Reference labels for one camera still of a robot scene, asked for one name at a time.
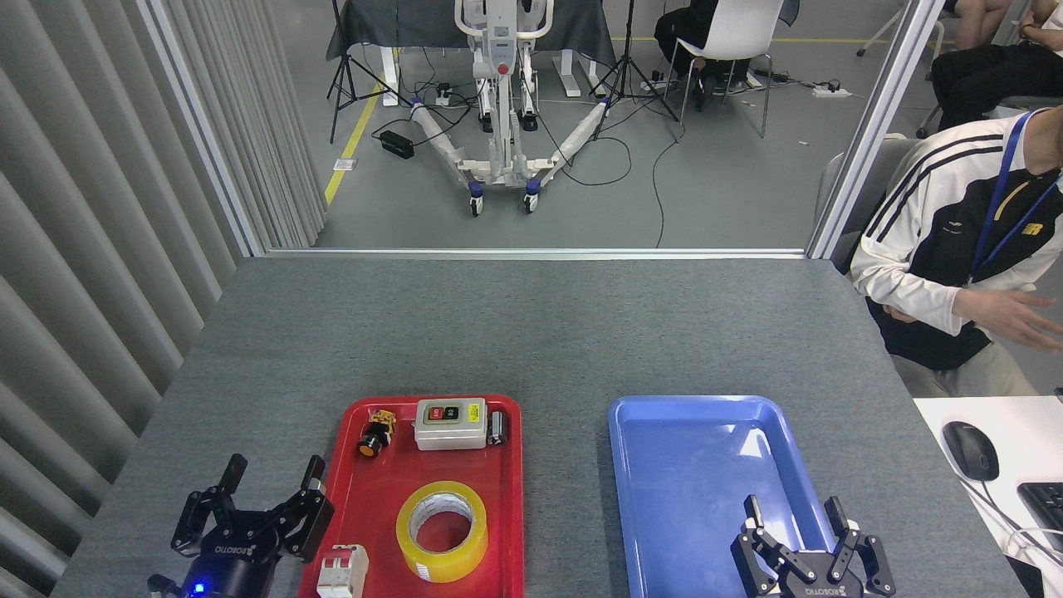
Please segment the person's right hand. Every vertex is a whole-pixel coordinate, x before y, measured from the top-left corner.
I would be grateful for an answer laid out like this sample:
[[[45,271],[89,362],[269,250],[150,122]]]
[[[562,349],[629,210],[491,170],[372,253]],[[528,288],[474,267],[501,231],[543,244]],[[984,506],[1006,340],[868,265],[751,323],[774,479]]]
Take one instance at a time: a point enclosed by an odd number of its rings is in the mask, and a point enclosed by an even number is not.
[[[1062,326],[1041,315],[1041,307],[1058,300],[1020,289],[962,288],[954,295],[954,317],[976,322],[988,332],[1036,351],[1060,353]]]

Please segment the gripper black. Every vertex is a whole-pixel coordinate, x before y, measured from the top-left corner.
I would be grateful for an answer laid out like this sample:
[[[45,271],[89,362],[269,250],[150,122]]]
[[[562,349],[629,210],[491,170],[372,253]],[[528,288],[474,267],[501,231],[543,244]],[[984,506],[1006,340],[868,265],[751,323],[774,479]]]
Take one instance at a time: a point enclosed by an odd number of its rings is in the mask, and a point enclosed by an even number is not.
[[[798,554],[767,533],[758,498],[743,503],[747,519],[733,539],[733,564],[748,597],[767,596],[779,590],[781,597],[865,597],[865,588],[876,595],[896,594],[884,544],[876,535],[864,534],[857,522],[845,515],[839,497],[829,497],[825,512],[836,534],[832,553]],[[858,554],[865,569],[865,585],[851,570]]]
[[[189,494],[179,515],[172,549],[195,556],[193,564],[181,586],[167,576],[149,576],[151,597],[266,597],[281,549],[303,561],[315,560],[335,513],[323,483],[323,457],[309,458],[300,488],[273,508],[274,527],[235,532],[233,495],[246,468],[242,454],[233,454],[217,484]],[[215,527],[200,548],[208,516]]]

